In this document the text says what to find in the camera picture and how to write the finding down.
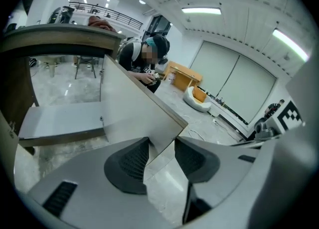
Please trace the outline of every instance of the red cloth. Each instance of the red cloth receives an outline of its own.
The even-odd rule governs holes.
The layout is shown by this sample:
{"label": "red cloth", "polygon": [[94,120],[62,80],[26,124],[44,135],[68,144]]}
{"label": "red cloth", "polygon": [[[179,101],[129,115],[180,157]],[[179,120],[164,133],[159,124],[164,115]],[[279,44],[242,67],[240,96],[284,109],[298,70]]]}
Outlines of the red cloth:
{"label": "red cloth", "polygon": [[91,16],[89,18],[88,26],[99,27],[109,31],[116,32],[116,30],[109,24],[107,20],[99,19],[96,16]]}

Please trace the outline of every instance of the white counter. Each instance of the white counter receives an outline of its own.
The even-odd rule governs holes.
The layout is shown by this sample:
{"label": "white counter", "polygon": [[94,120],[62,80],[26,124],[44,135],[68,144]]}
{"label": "white counter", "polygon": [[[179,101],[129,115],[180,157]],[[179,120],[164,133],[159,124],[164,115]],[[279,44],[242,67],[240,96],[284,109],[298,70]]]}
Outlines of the white counter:
{"label": "white counter", "polygon": [[249,137],[251,134],[249,125],[245,125],[239,118],[237,118],[233,113],[231,113],[228,109],[222,107],[219,105],[214,99],[210,99],[210,102],[212,103],[211,110],[215,113],[219,113],[221,116],[223,116],[229,123],[231,123],[238,131],[240,131],[245,137]]}

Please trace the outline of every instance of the balcony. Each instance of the balcony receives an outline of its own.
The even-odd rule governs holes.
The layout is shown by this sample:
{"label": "balcony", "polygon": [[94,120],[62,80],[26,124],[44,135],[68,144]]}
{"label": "balcony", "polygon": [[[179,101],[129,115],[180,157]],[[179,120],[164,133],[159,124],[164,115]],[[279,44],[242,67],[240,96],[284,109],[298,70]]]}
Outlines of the balcony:
{"label": "balcony", "polygon": [[106,17],[117,21],[118,23],[128,25],[135,30],[140,30],[141,26],[143,25],[143,23],[140,21],[135,20],[125,14],[98,5],[71,1],[69,2],[69,6],[74,8],[75,12],[91,13],[96,16]]}

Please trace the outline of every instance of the floor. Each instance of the floor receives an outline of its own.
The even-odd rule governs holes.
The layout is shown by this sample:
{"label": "floor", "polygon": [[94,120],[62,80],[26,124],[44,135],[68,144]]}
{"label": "floor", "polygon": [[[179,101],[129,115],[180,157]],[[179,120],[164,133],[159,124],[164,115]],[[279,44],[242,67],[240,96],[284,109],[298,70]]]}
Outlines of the floor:
{"label": "floor", "polygon": [[[94,78],[91,69],[81,64],[76,80],[76,69],[71,63],[59,64],[55,68],[54,78],[50,78],[49,69],[44,65],[31,68],[30,72],[40,106],[51,106],[99,101],[100,70],[101,64],[95,67],[97,78]],[[222,119],[216,118],[215,124],[213,117],[208,113],[201,113],[189,107],[182,99],[183,93],[169,82],[162,82],[156,95],[188,122],[180,136],[221,145],[234,144],[241,139],[240,135]],[[16,188],[27,192],[41,178],[69,159],[108,144],[106,138],[99,137],[87,141],[36,147],[34,156],[18,146],[14,166]],[[171,222],[172,227],[181,225],[188,181],[174,158],[174,143],[146,166],[144,184],[148,189],[149,201]]]}

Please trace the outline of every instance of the ceiling light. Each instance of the ceiling light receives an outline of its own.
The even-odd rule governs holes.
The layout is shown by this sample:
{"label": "ceiling light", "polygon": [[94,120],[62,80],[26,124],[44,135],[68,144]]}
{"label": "ceiling light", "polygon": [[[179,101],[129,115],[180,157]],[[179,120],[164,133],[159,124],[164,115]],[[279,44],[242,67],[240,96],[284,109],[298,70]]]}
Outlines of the ceiling light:
{"label": "ceiling light", "polygon": [[295,42],[293,42],[289,37],[281,33],[279,30],[275,29],[273,32],[273,35],[276,38],[279,38],[282,42],[284,42],[287,46],[289,46],[292,50],[295,51],[296,54],[298,54],[303,61],[307,61],[309,59],[308,55],[300,48],[299,45],[297,45]]}
{"label": "ceiling light", "polygon": [[184,13],[213,13],[221,14],[219,8],[213,7],[185,7],[181,9]]}

